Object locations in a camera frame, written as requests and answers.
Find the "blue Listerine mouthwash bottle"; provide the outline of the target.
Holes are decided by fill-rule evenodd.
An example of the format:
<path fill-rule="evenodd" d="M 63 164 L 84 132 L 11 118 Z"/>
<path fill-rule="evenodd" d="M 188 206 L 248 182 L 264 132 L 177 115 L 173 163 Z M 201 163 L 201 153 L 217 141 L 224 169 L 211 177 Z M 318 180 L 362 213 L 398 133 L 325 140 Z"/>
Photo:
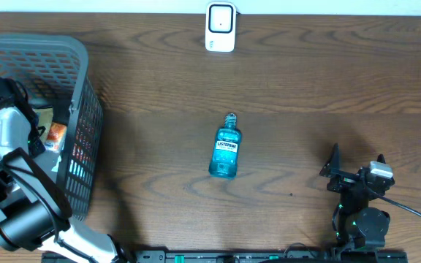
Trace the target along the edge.
<path fill-rule="evenodd" d="M 223 126 L 216 132 L 208 168 L 212 176 L 228 180 L 236 177 L 241 141 L 242 134 L 237 128 L 237 116 L 234 113 L 228 113 L 224 118 Z"/>

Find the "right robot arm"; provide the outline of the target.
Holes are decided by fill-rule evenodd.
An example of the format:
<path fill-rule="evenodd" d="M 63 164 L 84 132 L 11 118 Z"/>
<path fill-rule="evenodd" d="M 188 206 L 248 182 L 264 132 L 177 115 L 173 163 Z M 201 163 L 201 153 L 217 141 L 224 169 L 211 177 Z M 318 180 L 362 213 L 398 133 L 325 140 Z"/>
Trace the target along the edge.
<path fill-rule="evenodd" d="M 329 178 L 327 190 L 340 194 L 332 219 L 338 252 L 373 250 L 385 246 L 390 215 L 371 207 L 369 202 L 382 197 L 395 184 L 392 167 L 383 155 L 356 173 L 341 169 L 341 153 L 334 144 L 329 159 L 319 172 Z"/>

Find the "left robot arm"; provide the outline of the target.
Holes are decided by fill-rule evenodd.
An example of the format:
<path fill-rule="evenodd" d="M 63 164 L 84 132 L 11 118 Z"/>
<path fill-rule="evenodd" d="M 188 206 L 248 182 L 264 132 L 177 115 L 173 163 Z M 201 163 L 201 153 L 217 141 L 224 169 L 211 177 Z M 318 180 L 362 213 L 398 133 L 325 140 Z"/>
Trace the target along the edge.
<path fill-rule="evenodd" d="M 45 151 L 38 123 L 26 89 L 0 78 L 0 246 L 73 262 L 136 262 L 110 235 L 73 216 L 64 192 L 35 161 Z"/>

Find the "white barcode scanner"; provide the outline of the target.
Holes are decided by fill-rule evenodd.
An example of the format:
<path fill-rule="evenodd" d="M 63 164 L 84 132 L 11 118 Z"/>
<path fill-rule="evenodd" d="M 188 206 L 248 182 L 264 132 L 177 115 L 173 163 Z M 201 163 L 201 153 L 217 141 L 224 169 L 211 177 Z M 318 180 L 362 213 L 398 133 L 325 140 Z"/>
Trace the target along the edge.
<path fill-rule="evenodd" d="M 205 48 L 230 53 L 235 48 L 237 9 L 229 2 L 211 2 L 206 9 Z"/>

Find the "small orange box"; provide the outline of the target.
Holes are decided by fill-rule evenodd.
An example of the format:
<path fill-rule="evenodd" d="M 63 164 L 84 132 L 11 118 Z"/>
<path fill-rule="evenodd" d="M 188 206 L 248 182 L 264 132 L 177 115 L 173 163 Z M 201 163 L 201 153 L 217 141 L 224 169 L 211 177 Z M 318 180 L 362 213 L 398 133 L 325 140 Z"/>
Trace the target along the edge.
<path fill-rule="evenodd" d="M 45 148 L 59 153 L 63 148 L 66 135 L 67 126 L 61 123 L 52 122 L 47 139 L 45 140 Z"/>

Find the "grey plastic shopping basket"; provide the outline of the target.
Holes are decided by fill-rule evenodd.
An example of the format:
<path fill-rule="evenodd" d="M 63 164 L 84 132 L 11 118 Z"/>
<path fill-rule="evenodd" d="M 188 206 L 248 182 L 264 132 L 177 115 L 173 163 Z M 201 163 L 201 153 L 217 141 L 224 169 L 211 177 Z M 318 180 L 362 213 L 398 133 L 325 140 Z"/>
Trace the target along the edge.
<path fill-rule="evenodd" d="M 53 120 L 67 126 L 59 166 L 50 177 L 80 221 L 91 201 L 103 121 L 87 69 L 87 50 L 72 37 L 0 33 L 0 77 L 20 81 L 30 104 L 52 107 Z"/>

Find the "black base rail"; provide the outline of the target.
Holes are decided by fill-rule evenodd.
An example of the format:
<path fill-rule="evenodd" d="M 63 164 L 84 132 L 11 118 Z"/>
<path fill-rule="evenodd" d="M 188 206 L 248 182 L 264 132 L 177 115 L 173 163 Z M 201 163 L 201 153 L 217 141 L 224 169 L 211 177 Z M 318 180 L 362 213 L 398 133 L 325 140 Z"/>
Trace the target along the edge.
<path fill-rule="evenodd" d="M 337 257 L 327 251 L 290 248 L 288 251 L 135 251 L 139 263 L 260 263 L 260 262 L 377 262 L 408 263 L 400 251 L 346 252 Z"/>

